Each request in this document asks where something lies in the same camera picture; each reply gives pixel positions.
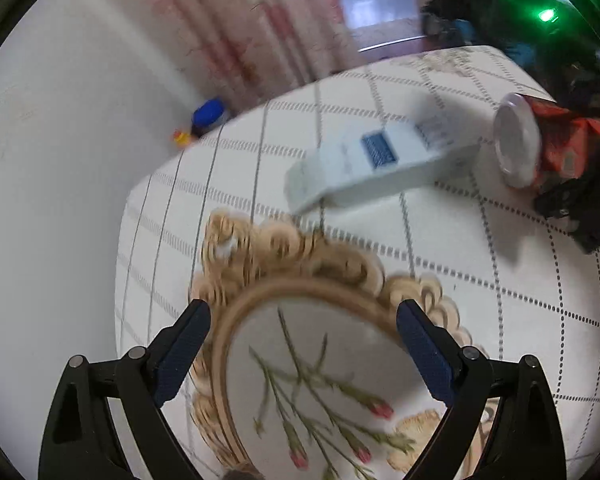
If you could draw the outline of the red soda can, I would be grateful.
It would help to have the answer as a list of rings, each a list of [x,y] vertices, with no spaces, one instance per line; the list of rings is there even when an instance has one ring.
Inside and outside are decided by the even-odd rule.
[[[600,149],[600,118],[509,93],[493,121],[496,159],[511,188],[546,188],[577,179]]]

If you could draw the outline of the white checked tablecloth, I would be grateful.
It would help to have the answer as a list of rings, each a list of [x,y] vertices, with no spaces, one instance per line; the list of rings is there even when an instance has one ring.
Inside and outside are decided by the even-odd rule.
[[[117,254],[114,326],[119,352],[147,344],[193,298],[212,212],[253,223],[282,220],[374,255],[385,274],[435,276],[460,312],[470,344],[491,359],[539,358],[554,398],[566,475],[581,478],[600,455],[600,251],[585,254],[555,220],[509,188],[491,139],[507,93],[540,85],[491,47],[407,55],[291,91],[231,120],[132,189]],[[358,208],[295,216],[286,172],[349,128],[375,128],[425,107],[451,112],[477,133],[469,174]],[[192,419],[190,370],[163,413],[207,479],[227,468]]]

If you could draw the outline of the ornate gold oval tray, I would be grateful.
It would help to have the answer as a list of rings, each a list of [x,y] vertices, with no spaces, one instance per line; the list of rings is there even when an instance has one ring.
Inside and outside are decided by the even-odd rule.
[[[396,329],[411,299],[471,343],[438,279],[385,274],[346,242],[217,210],[190,293],[211,330],[192,368],[192,419],[227,469],[262,479],[400,479],[445,408]]]

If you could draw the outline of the blue black clothes pile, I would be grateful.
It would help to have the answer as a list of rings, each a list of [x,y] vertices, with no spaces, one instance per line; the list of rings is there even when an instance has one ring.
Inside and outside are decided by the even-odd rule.
[[[500,0],[429,0],[420,8],[420,27],[442,48],[478,44],[505,50],[512,43]]]

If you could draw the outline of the white blue medicine box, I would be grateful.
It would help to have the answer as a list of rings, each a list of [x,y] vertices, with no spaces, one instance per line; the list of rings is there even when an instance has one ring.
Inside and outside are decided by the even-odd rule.
[[[310,151],[286,173],[292,214],[323,203],[349,208],[466,176],[480,150],[457,115],[425,107],[385,125],[349,128]]]

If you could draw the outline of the blue yellow toy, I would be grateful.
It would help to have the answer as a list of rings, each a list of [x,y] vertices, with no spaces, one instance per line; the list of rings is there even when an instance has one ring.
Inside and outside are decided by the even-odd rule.
[[[187,148],[210,131],[223,125],[229,117],[230,114],[220,99],[208,100],[193,112],[188,128],[174,131],[172,140],[178,148]]]

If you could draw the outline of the pink floral curtain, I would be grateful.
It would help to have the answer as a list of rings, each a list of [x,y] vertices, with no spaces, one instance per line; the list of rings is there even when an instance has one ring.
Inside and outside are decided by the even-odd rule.
[[[234,112],[362,64],[339,0],[146,0]]]

